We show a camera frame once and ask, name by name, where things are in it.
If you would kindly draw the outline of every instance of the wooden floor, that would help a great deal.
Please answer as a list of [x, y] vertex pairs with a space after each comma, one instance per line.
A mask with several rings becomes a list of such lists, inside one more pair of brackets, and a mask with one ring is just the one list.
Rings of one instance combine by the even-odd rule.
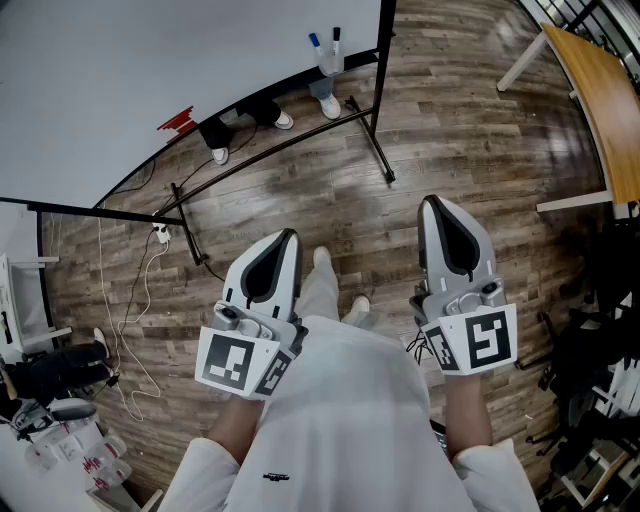
[[[536, 313], [549, 308], [558, 286], [581, 266], [559, 242], [561, 229], [575, 224], [578, 213], [604, 213], [603, 208], [546, 216], [535, 212], [538, 202], [603, 188], [587, 123], [569, 99], [569, 84], [548, 50], [510, 91], [497, 92], [496, 82], [537, 34], [517, 2], [399, 0], [395, 32], [378, 132], [398, 178], [393, 185], [385, 184], [360, 124], [349, 123], [194, 198], [187, 207], [192, 230], [212, 268], [224, 275], [253, 242], [294, 228], [304, 243], [305, 273], [314, 247], [331, 250], [342, 311], [354, 295], [365, 292], [406, 341], [416, 333], [408, 298], [420, 277], [417, 208], [426, 194], [439, 194], [466, 208], [491, 234], [508, 300], [518, 305], [520, 354], [531, 358], [547, 347]], [[375, 66], [347, 73], [339, 78], [335, 95], [343, 101], [353, 94], [368, 106], [374, 76]], [[307, 91], [278, 102], [294, 117], [293, 130], [260, 128], [225, 168], [324, 122]], [[251, 135], [252, 121], [240, 118], [231, 125], [238, 130], [233, 149]], [[107, 206], [153, 213], [170, 195], [171, 181], [179, 183], [208, 158], [195, 133], [158, 158], [146, 187], [115, 195]], [[150, 167], [123, 188], [140, 185]], [[206, 165], [185, 189], [221, 170]], [[124, 317], [148, 234], [145, 224], [102, 222], [104, 286], [114, 321]], [[211, 427], [225, 398], [193, 380], [199, 329], [209, 323], [222, 284], [194, 266], [183, 234], [175, 229], [172, 234], [169, 252], [150, 268], [151, 308], [125, 332], [162, 397], [137, 396], [144, 422], [130, 418], [116, 390], [107, 389], [97, 399], [101, 418], [129, 446], [132, 480], [147, 488], [167, 487], [188, 442]], [[44, 240], [51, 235], [49, 223]], [[149, 255], [160, 250], [152, 237]], [[98, 326], [113, 350], [100, 283], [98, 221], [63, 217], [59, 251], [61, 262], [47, 271], [56, 322], [73, 327], [74, 343], [90, 341]], [[57, 252], [57, 241], [52, 252]], [[139, 283], [129, 318], [145, 304]], [[123, 391], [153, 392], [123, 352]], [[434, 417], [441, 419], [443, 379], [432, 360], [422, 367]], [[519, 372], [505, 366], [486, 378], [495, 436], [513, 437], [534, 486], [546, 477], [548, 460], [536, 457], [537, 447], [525, 438], [548, 431], [555, 422], [552, 396], [536, 387], [539, 376], [540, 368]]]

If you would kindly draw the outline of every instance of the black wire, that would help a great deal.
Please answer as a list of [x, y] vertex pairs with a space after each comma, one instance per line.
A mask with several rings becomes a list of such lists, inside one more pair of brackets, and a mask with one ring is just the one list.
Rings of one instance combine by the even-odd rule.
[[207, 265], [206, 261], [203, 261], [202, 264], [207, 267], [207, 270], [209, 271], [209, 273], [213, 276], [216, 277], [218, 279], [220, 279], [220, 281], [222, 281], [224, 283], [224, 279], [222, 279], [218, 274], [216, 274], [213, 270], [211, 270], [211, 268], [209, 267], [209, 265]]
[[209, 265], [207, 265], [206, 258], [202, 257], [202, 251], [200, 250], [200, 247], [198, 247], [198, 242], [196, 241], [196, 237], [193, 235], [191, 230], [187, 226], [185, 226], [185, 230], [187, 231], [187, 236], [191, 237], [191, 241], [193, 242], [193, 246], [196, 248], [196, 251], [198, 253], [198, 258], [200, 259], [200, 263], [202, 263], [207, 268], [207, 270], [209, 271], [209, 273], [213, 277], [219, 279], [220, 281], [222, 281], [224, 283], [225, 280], [223, 278], [221, 278], [218, 274], [216, 274], [213, 270], [211, 270], [211, 267]]
[[105, 382], [105, 383], [104, 383], [104, 386], [102, 386], [102, 387], [100, 388], [100, 390], [99, 390], [95, 395], [93, 395], [93, 396], [91, 397], [91, 400], [89, 400], [89, 401], [90, 401], [90, 402], [93, 402], [93, 401], [96, 399], [96, 397], [97, 397], [100, 393], [102, 393], [102, 392], [104, 391], [104, 388], [106, 388], [106, 387], [107, 387], [107, 382]]
[[237, 153], [238, 151], [240, 151], [247, 144], [249, 144], [249, 142], [251, 142], [253, 140], [253, 138], [256, 136], [257, 132], [258, 132], [258, 122], [256, 121], [256, 125], [253, 127], [253, 133], [251, 134], [251, 137], [249, 137], [246, 141], [244, 141], [242, 144], [240, 144], [240, 146], [238, 146], [233, 151], [229, 151], [229, 154], [233, 155], [234, 153]]
[[[203, 163], [202, 165], [199, 165], [198, 167], [196, 167], [196, 170], [193, 171], [191, 174], [189, 174], [189, 176], [187, 176], [182, 183], [180, 183], [180, 185], [178, 185], [178, 192], [180, 192], [180, 189], [184, 186], [184, 184], [189, 181], [191, 178], [193, 178], [193, 176], [195, 175], [195, 173], [197, 173], [200, 169], [202, 169], [205, 165], [207, 165], [210, 162], [213, 162], [213, 158], [209, 158], [209, 160], [207, 160], [205, 163]], [[171, 194], [166, 202], [162, 205], [162, 207], [160, 208], [160, 210], [162, 210], [165, 206], [167, 206], [172, 199], [175, 199], [175, 196], [173, 194]]]
[[142, 185], [140, 185], [139, 187], [134, 187], [134, 188], [128, 188], [126, 190], [116, 190], [115, 192], [113, 192], [111, 195], [115, 196], [116, 194], [124, 194], [125, 192], [134, 192], [135, 190], [142, 190], [145, 186], [147, 186], [149, 184], [149, 182], [151, 181], [151, 178], [153, 178], [153, 173], [156, 172], [156, 161], [153, 161], [153, 168], [151, 169], [151, 174], [149, 175], [149, 177], [147, 178], [147, 181], [145, 181]]
[[[422, 335], [422, 343], [420, 343], [420, 345], [417, 345], [421, 335]], [[414, 347], [415, 347], [415, 351], [413, 352], [413, 358], [416, 360], [418, 364], [422, 362], [423, 349], [426, 348], [429, 351], [429, 353], [433, 355], [433, 352], [431, 352], [431, 349], [427, 345], [427, 339], [422, 334], [422, 331], [418, 331], [418, 334], [416, 334], [416, 337], [414, 338], [414, 340], [411, 343], [409, 343], [409, 345], [407, 345], [406, 351], [411, 352], [411, 350], [413, 350]]]
[[[245, 147], [247, 144], [249, 144], [249, 142], [251, 142], [253, 140], [253, 138], [256, 136], [256, 133], [258, 132], [258, 123], [256, 122], [256, 125], [253, 128], [253, 133], [251, 134], [251, 137], [249, 137], [246, 141], [244, 141], [242, 144], [240, 144], [240, 146], [238, 146], [236, 149], [234, 149], [233, 151], [230, 151], [229, 154], [233, 155], [234, 153], [237, 153], [238, 151], [240, 151], [243, 147]], [[205, 165], [207, 165], [210, 162], [213, 162], [215, 160], [215, 158], [209, 158], [209, 160], [207, 160], [206, 162], [204, 162], [203, 164], [199, 165], [198, 167], [196, 167], [196, 169], [189, 174], [189, 176], [187, 176], [184, 180], [182, 180], [182, 183], [180, 183], [180, 185], [178, 185], [178, 192], [180, 191], [180, 189], [182, 189], [182, 187], [187, 183], [187, 181], [189, 181], [191, 178], [193, 178], [193, 176], [200, 170], [202, 169]], [[164, 208], [165, 206], [167, 206], [169, 204], [169, 202], [171, 201], [171, 199], [175, 199], [173, 194], [171, 194], [167, 201], [162, 205], [162, 208]]]
[[144, 265], [144, 259], [147, 257], [147, 252], [149, 252], [149, 240], [151, 240], [151, 235], [155, 232], [155, 229], [149, 231], [149, 236], [147, 237], [147, 242], [144, 245], [144, 254], [142, 255], [142, 260], [140, 260], [140, 268], [138, 268], [138, 275], [136, 276], [136, 280], [133, 282], [133, 286], [131, 287], [131, 298], [129, 299], [129, 304], [127, 304], [127, 312], [124, 314], [124, 325], [122, 326], [122, 331], [120, 331], [120, 336], [124, 333], [124, 330], [127, 328], [127, 317], [129, 316], [129, 308], [131, 308], [131, 303], [133, 302], [133, 292], [136, 289], [136, 285], [138, 284], [138, 279], [140, 279], [140, 274], [142, 273], [142, 266]]

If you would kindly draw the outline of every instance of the sleeve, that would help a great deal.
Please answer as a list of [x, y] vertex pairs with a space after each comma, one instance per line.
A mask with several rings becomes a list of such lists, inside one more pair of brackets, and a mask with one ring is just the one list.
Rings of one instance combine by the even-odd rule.
[[463, 450], [453, 467], [478, 512], [539, 512], [511, 439]]
[[218, 443], [194, 439], [158, 512], [222, 510], [239, 469], [231, 454]]

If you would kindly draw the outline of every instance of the whiteboard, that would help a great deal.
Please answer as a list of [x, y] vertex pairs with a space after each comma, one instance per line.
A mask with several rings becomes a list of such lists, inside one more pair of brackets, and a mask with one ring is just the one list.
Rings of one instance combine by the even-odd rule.
[[9, 0], [0, 197], [93, 207], [180, 112], [199, 123], [315, 67], [310, 32], [373, 50], [379, 18], [380, 0]]

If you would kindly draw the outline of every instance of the logo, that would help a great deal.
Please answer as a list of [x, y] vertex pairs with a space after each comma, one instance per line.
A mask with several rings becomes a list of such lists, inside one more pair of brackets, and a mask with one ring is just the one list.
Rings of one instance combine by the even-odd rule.
[[193, 107], [189, 107], [188, 109], [185, 109], [182, 112], [180, 112], [177, 116], [169, 119], [163, 125], [158, 126], [157, 128], [158, 130], [175, 130], [176, 132], [178, 132], [177, 135], [169, 139], [167, 144], [172, 143], [178, 137], [180, 137], [181, 135], [184, 135], [189, 130], [197, 126], [196, 122], [193, 119], [191, 119], [192, 110], [193, 110]]
[[265, 473], [262, 478], [267, 478], [271, 482], [280, 482], [281, 480], [289, 480], [289, 475], [279, 475], [278, 473]]

